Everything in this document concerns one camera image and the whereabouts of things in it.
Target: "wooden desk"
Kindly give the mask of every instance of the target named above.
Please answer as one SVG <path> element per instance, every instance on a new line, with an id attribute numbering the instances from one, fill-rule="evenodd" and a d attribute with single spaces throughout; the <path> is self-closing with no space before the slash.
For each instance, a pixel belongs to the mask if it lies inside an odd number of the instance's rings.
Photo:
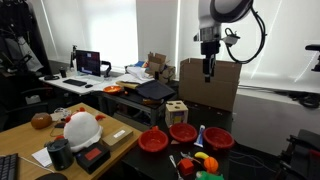
<path id="1" fill-rule="evenodd" d="M 80 103 L 72 106 L 70 109 L 75 112 L 80 107 L 84 107 L 87 112 L 92 115 L 103 114 L 96 109 L 93 109 L 86 104 Z M 114 130 L 117 130 L 121 126 L 128 126 L 112 117 L 105 115 L 106 118 L 99 121 L 99 124 L 103 127 L 102 137 L 108 135 Z M 42 149 L 44 144 L 48 141 L 53 141 L 54 137 L 50 136 L 50 132 L 55 123 L 51 126 L 35 130 L 30 123 L 18 126 L 16 128 L 10 129 L 8 131 L 0 133 L 0 155 L 18 153 L 19 157 L 24 157 L 28 160 L 36 162 L 36 160 L 31 156 L 31 154 Z M 131 148 L 137 144 L 138 137 L 141 131 L 132 128 L 133 136 L 121 147 L 111 152 L 111 157 L 104 164 L 102 164 L 96 171 L 89 175 L 84 171 L 74 159 L 73 164 L 66 170 L 57 171 L 64 174 L 68 179 L 98 179 L 104 172 L 106 172 L 110 167 L 112 167 L 116 162 L 118 162 Z M 54 134 L 62 133 L 62 129 L 55 129 Z M 44 174 L 50 173 L 47 170 L 39 168 L 23 159 L 19 159 L 19 176 L 18 179 L 35 179 Z"/>

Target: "computer monitor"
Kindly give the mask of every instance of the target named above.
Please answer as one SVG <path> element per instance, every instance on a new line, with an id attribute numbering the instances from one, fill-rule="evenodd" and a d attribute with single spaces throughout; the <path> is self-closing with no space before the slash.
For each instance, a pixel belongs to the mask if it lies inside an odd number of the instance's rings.
<path id="1" fill-rule="evenodd" d="M 100 53 L 76 50 L 77 71 L 100 77 Z"/>

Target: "chair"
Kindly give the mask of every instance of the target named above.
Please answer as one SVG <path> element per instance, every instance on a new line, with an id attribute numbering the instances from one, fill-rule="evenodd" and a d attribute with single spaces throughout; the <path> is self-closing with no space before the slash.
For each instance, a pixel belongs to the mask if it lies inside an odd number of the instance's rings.
<path id="1" fill-rule="evenodd" d="M 52 87 L 38 87 L 19 92 L 17 86 L 0 73 L 0 132 L 29 122 L 35 113 L 53 111 L 64 107 L 64 101 L 49 97 L 54 94 Z M 25 97 L 39 95 L 41 102 L 27 104 Z"/>

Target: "white box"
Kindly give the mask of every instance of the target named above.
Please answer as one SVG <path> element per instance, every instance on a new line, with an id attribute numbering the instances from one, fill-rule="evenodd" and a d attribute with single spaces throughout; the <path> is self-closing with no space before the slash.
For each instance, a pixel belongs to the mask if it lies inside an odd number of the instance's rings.
<path id="1" fill-rule="evenodd" d="M 187 123 L 188 108 L 182 101 L 167 101 L 166 123 L 170 127 L 175 123 Z"/>

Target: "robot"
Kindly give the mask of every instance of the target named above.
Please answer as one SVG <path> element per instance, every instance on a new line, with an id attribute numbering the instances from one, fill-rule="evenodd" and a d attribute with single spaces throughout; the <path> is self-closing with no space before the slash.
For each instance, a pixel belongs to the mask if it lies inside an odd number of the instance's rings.
<path id="1" fill-rule="evenodd" d="M 229 56 L 236 63 L 247 64 L 251 62 L 263 49 L 265 43 L 265 25 L 262 18 L 254 11 L 253 0 L 199 0 L 199 33 L 194 36 L 194 41 L 202 41 L 201 54 L 203 59 L 203 73 L 205 82 L 210 82 L 210 77 L 214 76 L 214 66 L 216 54 L 219 53 L 220 41 L 226 44 Z M 257 52 L 248 60 L 236 59 L 230 51 L 232 45 L 240 39 L 230 28 L 226 28 L 226 37 L 221 37 L 221 24 L 233 23 L 247 16 L 249 11 L 255 17 L 260 30 L 261 42 Z"/>

